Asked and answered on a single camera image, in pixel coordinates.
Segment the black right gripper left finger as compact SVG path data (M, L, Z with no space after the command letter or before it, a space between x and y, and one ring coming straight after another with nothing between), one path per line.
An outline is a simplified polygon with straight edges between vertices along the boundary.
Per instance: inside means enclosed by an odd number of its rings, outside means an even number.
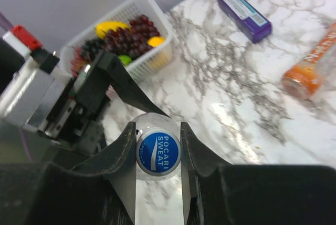
M136 124L72 170L1 165L1 224L134 224Z

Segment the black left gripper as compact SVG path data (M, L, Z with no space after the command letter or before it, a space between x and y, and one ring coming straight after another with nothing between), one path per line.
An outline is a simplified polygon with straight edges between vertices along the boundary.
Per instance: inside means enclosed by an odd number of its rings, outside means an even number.
M93 62L77 69L48 117L47 137L70 144L86 136L108 103L111 85L120 99L145 113L168 116L137 85L116 54L99 51Z

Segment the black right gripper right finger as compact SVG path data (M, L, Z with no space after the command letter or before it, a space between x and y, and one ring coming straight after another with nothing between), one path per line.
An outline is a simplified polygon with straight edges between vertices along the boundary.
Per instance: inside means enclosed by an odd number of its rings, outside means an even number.
M232 165L181 123L185 224L335 224L335 169Z

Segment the clear bottle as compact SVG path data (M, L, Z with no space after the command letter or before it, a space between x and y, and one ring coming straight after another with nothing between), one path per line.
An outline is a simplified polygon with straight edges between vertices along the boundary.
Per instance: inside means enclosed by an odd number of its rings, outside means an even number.
M170 117L145 113L133 119L136 125L136 178L166 180L180 168L180 129Z

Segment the blue white bottle cap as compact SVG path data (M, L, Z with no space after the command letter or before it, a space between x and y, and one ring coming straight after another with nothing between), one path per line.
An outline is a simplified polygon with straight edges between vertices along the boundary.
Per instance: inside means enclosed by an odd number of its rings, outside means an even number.
M180 163L180 141L171 131L161 127L150 128L138 138L136 160L142 171L148 175L166 176Z

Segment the orange drink bottle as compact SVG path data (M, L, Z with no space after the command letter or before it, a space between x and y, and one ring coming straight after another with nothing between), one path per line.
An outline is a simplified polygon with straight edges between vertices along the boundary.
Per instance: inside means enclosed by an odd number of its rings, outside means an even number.
M311 52L287 70L281 78L284 90L299 98L312 97L335 73L335 24Z

